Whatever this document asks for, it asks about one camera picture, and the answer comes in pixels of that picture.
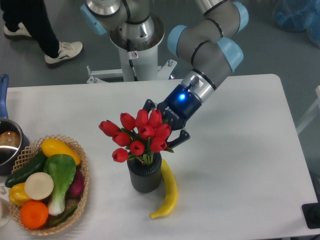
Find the saucepan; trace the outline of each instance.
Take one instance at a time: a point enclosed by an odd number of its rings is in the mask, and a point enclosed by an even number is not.
[[[6,99],[9,76],[0,77],[0,176],[9,175],[19,154],[30,141],[21,127],[9,119]]]

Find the fruit basket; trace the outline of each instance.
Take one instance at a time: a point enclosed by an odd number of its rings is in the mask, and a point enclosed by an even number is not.
[[[88,186],[89,186],[89,171],[88,171],[88,163],[87,163],[87,157],[86,153],[84,152],[81,145],[73,140],[70,137],[64,136],[64,135],[51,135],[51,136],[45,136],[44,138],[40,138],[39,140],[34,141],[30,144],[30,146],[27,146],[21,154],[18,156],[17,160],[15,161],[15,165],[13,167],[12,173],[16,172],[18,169],[22,168],[29,160],[33,158],[40,150],[41,145],[44,140],[46,139],[58,139],[66,143],[72,150],[74,150],[81,158],[81,164],[78,166],[83,177],[84,177],[84,190],[80,197],[73,197],[71,194],[67,193],[65,195],[65,210],[69,210],[71,207],[73,207],[75,204],[77,204],[76,210],[73,212],[71,216],[69,216],[67,219],[65,219],[63,222],[58,224],[54,227],[48,227],[47,224],[43,225],[40,228],[37,229],[29,229],[25,227],[21,220],[20,220],[20,209],[21,207],[18,205],[15,205],[13,203],[10,203],[10,214],[12,216],[12,219],[19,225],[21,229],[23,229],[25,232],[28,232],[32,235],[39,235],[39,236],[45,236],[45,235],[51,235],[58,233],[65,228],[71,226],[77,218],[80,216],[80,214],[83,212],[87,196],[88,196]],[[52,216],[49,215],[47,222],[50,222],[54,219],[59,218],[60,216]]]

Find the red tulip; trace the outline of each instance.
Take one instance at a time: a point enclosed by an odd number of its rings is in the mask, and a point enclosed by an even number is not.
[[[136,120],[129,113],[121,113],[120,121],[122,126],[129,131],[133,130],[136,127]]]
[[[163,124],[159,126],[155,131],[154,131],[154,137],[159,137],[163,140],[166,140],[171,134],[171,126],[169,124]]]
[[[154,129],[160,127],[163,124],[162,115],[160,110],[152,110],[149,118],[149,125]]]
[[[123,148],[118,148],[112,153],[113,161],[123,163],[128,159],[128,152]]]
[[[131,137],[123,131],[116,132],[112,136],[112,140],[120,147],[128,146],[131,143]]]
[[[150,144],[151,151],[155,153],[159,153],[160,151],[164,150],[167,147],[167,143],[160,137],[155,137],[152,139]]]
[[[155,136],[155,129],[150,125],[144,125],[139,128],[139,135],[143,139],[153,138]]]
[[[115,125],[112,121],[106,120],[102,121],[99,128],[104,132],[105,135],[112,137],[120,128]]]
[[[145,151],[145,145],[140,141],[133,141],[130,144],[130,152],[136,156],[143,154]]]
[[[135,126],[139,129],[148,124],[148,112],[145,109],[138,111],[135,119]]]

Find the person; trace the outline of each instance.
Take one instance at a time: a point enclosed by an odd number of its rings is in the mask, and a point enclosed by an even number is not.
[[[34,39],[44,52],[46,65],[57,68],[78,57],[84,50],[80,41],[58,41],[44,0],[0,0],[3,11],[3,32],[7,39]]]

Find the yellow squash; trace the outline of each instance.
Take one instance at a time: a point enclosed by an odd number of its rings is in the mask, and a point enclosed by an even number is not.
[[[157,211],[150,213],[149,217],[152,219],[169,215],[176,207],[178,201],[176,180],[168,163],[164,159],[162,159],[161,174],[165,186],[165,199]]]
[[[66,143],[59,139],[48,138],[44,140],[41,145],[41,149],[44,155],[46,155],[48,158],[56,154],[66,154],[73,157],[75,165],[78,166],[81,163],[80,156],[75,151],[73,151]]]

